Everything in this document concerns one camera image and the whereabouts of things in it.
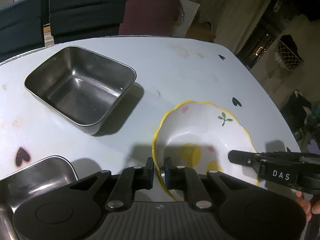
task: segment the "metal screw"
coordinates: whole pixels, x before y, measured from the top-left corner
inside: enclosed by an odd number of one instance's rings
[[[206,200],[200,200],[196,203],[196,206],[201,209],[210,208],[212,204]]]
[[[121,200],[111,200],[108,202],[108,207],[112,208],[112,209],[116,209],[116,208],[120,208],[122,207],[124,204]]]

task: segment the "maroon cushion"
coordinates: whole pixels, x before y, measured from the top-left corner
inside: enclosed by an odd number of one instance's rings
[[[127,0],[119,35],[172,36],[179,0]]]

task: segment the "yellow scalloped rim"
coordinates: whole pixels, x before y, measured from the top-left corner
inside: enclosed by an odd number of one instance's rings
[[[167,118],[167,116],[169,114],[171,114],[173,111],[175,111],[177,108],[179,108],[180,106],[184,105],[184,104],[188,104],[188,103],[198,103],[198,104],[209,104],[209,105],[212,105],[214,106],[215,108],[223,111],[223,112],[227,112],[229,115],[231,115],[233,117],[233,119],[241,126],[241,124],[239,123],[238,119],[233,115],[231,114],[228,110],[226,109],[223,109],[223,108],[220,108],[220,107],[217,107],[214,103],[211,103],[211,102],[207,102],[207,101],[204,101],[204,102],[197,102],[197,101],[193,101],[193,100],[189,100],[189,101],[184,101],[184,102],[181,102],[179,104],[176,105],[176,107],[174,109],[171,109],[169,110],[168,112],[166,112],[164,114],[164,116],[162,117],[161,119],[161,122],[160,122],[160,125],[158,127],[158,129],[156,130],[155,134],[153,135],[153,140],[152,140],[152,159],[153,159],[153,162],[156,166],[156,169],[157,169],[157,176],[158,176],[158,179],[159,179],[159,182],[160,182],[160,185],[162,187],[162,189],[171,197],[173,198],[175,201],[177,201],[177,199],[172,195],[172,193],[165,187],[165,183],[161,177],[161,173],[160,173],[160,168],[159,168],[159,165],[158,165],[158,162],[157,162],[157,158],[156,158],[156,141],[157,141],[157,137],[158,137],[158,133],[162,127],[162,124],[164,122],[164,120]],[[241,128],[245,131],[245,133],[247,134],[247,136],[249,137],[249,140],[250,140],[250,143],[255,151],[255,153],[257,153],[256,149],[254,148],[253,144],[252,144],[252,141],[251,141],[251,136],[250,134],[248,133],[248,131],[243,128],[241,126]]]

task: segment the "chair backrest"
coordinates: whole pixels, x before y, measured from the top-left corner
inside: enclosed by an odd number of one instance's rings
[[[0,62],[44,47],[43,0],[19,0],[0,8]]]
[[[49,0],[55,43],[118,35],[127,0]]]
[[[119,35],[172,36],[180,0],[127,0]]]

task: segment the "green leaf pattern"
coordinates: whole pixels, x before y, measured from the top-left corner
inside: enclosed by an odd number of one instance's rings
[[[218,116],[218,118],[221,119],[221,120],[223,120],[222,126],[224,126],[224,124],[225,124],[226,121],[228,121],[228,122],[232,122],[232,121],[233,121],[233,119],[231,119],[231,118],[226,119],[226,114],[225,114],[224,112],[222,112],[221,115],[222,115],[222,116]]]

